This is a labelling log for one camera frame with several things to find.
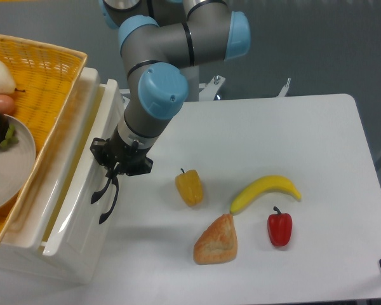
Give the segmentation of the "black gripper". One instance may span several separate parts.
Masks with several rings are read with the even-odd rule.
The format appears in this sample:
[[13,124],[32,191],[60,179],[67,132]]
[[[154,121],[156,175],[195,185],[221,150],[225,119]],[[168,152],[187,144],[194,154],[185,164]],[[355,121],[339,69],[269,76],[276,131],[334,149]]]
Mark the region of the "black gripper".
[[105,140],[95,137],[90,145],[90,151],[97,163],[106,169],[106,177],[118,175],[129,177],[148,174],[152,170],[153,161],[146,156],[148,149],[140,149],[138,144],[129,145],[119,135],[113,132]]

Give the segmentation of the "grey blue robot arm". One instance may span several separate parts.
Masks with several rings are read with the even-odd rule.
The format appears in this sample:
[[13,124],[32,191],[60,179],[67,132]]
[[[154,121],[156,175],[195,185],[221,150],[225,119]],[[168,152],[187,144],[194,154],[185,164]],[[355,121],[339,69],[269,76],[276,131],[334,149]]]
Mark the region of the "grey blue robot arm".
[[248,53],[250,25],[225,1],[101,1],[117,29],[131,99],[113,134],[91,151],[107,178],[149,173],[147,153],[189,94],[182,69]]

